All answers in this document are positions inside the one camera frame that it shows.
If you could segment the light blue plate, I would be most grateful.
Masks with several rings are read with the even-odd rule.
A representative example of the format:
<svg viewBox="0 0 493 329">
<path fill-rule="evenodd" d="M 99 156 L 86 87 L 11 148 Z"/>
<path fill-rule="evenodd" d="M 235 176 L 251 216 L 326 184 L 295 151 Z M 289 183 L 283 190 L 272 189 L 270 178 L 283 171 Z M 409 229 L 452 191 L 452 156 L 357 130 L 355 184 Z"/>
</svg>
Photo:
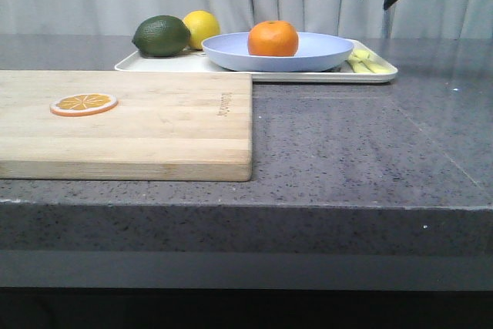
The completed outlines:
<svg viewBox="0 0 493 329">
<path fill-rule="evenodd" d="M 352 41 L 312 32 L 299 34 L 298 50 L 293 56 L 251 55 L 248 34 L 217 35 L 203 41 L 203 51 L 215 64 L 238 72 L 322 72 L 342 64 L 352 53 Z"/>
</svg>

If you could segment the orange mandarin fruit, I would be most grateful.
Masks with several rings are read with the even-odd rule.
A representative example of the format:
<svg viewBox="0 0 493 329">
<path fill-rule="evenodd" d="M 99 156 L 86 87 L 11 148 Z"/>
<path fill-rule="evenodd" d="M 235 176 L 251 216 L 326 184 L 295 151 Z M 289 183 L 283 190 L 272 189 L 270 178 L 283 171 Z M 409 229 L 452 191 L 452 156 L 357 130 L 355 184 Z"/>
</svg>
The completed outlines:
<svg viewBox="0 0 493 329">
<path fill-rule="evenodd" d="M 270 20 L 256 24 L 247 37 L 250 55 L 291 57 L 298 50 L 299 36 L 289 22 Z"/>
</svg>

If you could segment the white rectangular tray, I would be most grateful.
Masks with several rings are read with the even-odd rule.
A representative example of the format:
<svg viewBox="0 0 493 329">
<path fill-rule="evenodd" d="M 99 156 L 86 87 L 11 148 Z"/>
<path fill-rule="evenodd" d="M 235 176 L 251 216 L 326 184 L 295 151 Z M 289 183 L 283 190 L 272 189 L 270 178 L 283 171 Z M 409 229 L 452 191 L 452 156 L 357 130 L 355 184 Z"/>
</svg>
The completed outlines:
<svg viewBox="0 0 493 329">
<path fill-rule="evenodd" d="M 324 72 L 252 72 L 252 80 L 258 83 L 336 83 L 336 84 L 384 84 L 393 80 L 398 69 L 380 57 L 364 43 L 354 40 L 356 49 L 366 50 L 370 60 L 385 69 L 383 73 L 367 70 L 355 72 L 349 62 Z M 138 51 L 130 54 L 114 66 L 116 71 L 125 72 L 225 72 L 211 62 L 204 52 L 184 52 L 182 55 L 164 59 L 142 57 Z"/>
</svg>

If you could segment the yellow peel pieces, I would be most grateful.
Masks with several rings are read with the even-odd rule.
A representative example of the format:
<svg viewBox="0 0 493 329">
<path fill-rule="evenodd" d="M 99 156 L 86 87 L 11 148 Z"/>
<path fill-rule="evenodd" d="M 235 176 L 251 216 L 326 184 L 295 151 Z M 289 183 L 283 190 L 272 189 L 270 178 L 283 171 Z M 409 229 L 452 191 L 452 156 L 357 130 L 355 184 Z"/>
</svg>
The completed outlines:
<svg viewBox="0 0 493 329">
<path fill-rule="evenodd" d="M 347 62 L 355 73 L 390 73 L 390 69 L 371 59 L 371 53 L 366 49 L 354 49 Z"/>
</svg>

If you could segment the yellow lemon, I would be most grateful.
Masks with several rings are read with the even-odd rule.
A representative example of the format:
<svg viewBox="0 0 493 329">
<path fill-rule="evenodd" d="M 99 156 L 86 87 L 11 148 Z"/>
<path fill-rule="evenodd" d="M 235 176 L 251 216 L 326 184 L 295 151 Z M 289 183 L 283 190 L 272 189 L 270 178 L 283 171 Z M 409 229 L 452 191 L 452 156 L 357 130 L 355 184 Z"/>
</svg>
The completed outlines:
<svg viewBox="0 0 493 329">
<path fill-rule="evenodd" d="M 189 29 L 189 47 L 194 50 L 202 49 L 202 41 L 220 34 L 220 24 L 216 17 L 204 10 L 196 10 L 183 18 L 183 23 Z"/>
</svg>

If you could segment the green lime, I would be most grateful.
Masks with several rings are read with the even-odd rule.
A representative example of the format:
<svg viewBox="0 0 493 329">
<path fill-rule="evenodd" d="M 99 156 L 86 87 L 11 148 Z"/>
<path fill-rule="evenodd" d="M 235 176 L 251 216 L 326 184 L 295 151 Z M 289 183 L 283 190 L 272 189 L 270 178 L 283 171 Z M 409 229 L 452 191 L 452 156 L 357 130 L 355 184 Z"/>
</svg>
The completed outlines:
<svg viewBox="0 0 493 329">
<path fill-rule="evenodd" d="M 143 21 L 132 37 L 133 45 L 148 57 L 171 57 L 189 44 L 190 31 L 180 18 L 157 15 Z"/>
</svg>

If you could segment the wooden cutting board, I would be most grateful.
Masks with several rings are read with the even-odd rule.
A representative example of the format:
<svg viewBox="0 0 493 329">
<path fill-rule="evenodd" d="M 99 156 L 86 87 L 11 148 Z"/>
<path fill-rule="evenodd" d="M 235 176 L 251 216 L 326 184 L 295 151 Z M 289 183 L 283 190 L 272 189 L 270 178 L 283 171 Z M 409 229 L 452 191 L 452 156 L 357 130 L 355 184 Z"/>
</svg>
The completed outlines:
<svg viewBox="0 0 493 329">
<path fill-rule="evenodd" d="M 4 179 L 247 181 L 252 88 L 236 72 L 4 70 Z M 80 117 L 49 105 L 106 93 L 118 105 Z"/>
</svg>

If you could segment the orange slice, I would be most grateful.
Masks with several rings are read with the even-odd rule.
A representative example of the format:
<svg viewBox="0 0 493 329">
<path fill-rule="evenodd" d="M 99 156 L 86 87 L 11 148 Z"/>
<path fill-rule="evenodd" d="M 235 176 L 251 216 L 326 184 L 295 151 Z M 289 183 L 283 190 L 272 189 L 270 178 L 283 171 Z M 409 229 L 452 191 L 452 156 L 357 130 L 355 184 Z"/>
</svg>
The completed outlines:
<svg viewBox="0 0 493 329">
<path fill-rule="evenodd" d="M 49 105 L 50 112 L 57 116 L 80 117 L 103 113 L 115 108 L 118 99 L 106 93 L 80 93 L 66 96 Z"/>
</svg>

